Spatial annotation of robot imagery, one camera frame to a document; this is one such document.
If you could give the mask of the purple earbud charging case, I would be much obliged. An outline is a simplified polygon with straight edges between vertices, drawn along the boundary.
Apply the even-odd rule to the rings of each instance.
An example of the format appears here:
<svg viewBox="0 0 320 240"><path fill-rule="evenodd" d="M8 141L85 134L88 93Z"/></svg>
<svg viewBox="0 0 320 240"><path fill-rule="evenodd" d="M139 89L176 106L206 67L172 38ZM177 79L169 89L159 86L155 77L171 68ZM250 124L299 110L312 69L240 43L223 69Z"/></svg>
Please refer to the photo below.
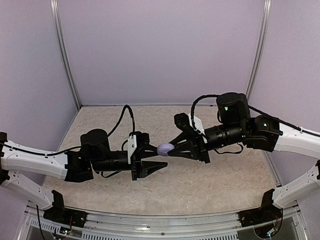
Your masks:
<svg viewBox="0 0 320 240"><path fill-rule="evenodd" d="M168 153L174 148L175 146L171 143L162 143L157 147L157 154L162 157L168 157Z"/></svg>

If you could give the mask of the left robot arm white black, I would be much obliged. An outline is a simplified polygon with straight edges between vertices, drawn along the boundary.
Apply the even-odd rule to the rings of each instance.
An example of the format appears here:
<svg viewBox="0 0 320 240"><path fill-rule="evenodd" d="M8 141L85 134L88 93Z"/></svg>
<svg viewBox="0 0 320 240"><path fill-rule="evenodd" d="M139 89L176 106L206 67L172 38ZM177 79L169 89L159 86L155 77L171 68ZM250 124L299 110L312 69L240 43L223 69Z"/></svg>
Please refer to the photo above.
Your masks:
<svg viewBox="0 0 320 240"><path fill-rule="evenodd" d="M83 183L94 178L95 172L129 171L132 180L145 178L167 167L166 162L148 161L157 156L157 149L150 145L147 133L135 132L128 138L127 151L112 151L109 136L103 129L93 129L81 135L80 146L62 151L44 151L21 146L0 134L0 185L17 192L50 212L63 223L70 218L61 193L47 190L22 174L37 173L70 183Z"/></svg>

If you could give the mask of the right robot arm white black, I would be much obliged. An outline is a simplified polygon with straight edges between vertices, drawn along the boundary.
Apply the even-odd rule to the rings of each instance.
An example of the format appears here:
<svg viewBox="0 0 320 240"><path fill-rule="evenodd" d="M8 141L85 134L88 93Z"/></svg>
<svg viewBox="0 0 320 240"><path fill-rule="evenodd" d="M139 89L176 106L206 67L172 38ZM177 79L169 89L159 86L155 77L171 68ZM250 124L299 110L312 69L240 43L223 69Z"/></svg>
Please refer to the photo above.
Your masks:
<svg viewBox="0 0 320 240"><path fill-rule="evenodd" d="M220 125L205 129L195 117L199 101L215 98ZM320 158L320 134L271 116L248 104L243 93L227 92L198 97L190 114L179 113L174 123L182 132L170 142L167 156L209 163L209 152L233 144L266 152L290 152Z"/></svg>

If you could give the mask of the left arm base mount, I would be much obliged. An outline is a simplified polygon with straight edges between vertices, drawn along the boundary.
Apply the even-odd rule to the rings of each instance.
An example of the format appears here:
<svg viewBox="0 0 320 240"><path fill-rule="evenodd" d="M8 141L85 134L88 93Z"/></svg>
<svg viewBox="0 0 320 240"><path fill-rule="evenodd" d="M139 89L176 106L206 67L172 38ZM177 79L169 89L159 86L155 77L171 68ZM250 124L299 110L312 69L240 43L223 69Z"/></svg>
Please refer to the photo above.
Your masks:
<svg viewBox="0 0 320 240"><path fill-rule="evenodd" d="M84 227L87 216L88 213L85 211L70 208L64 208L61 210L52 207L48 210L45 210L43 213L43 217L47 220L79 228Z"/></svg>

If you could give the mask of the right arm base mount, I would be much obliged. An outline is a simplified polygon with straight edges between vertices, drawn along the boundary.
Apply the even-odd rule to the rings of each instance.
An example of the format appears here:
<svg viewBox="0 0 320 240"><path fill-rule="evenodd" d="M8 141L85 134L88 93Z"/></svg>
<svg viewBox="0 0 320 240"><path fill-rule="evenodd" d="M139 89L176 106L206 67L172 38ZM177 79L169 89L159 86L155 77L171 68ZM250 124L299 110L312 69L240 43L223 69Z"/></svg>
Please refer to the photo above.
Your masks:
<svg viewBox="0 0 320 240"><path fill-rule="evenodd" d="M238 213L240 223L243 228L272 222L276 219L280 219L282 215L283 211L279 208L263 210L259 208L253 208L249 210L243 210Z"/></svg>

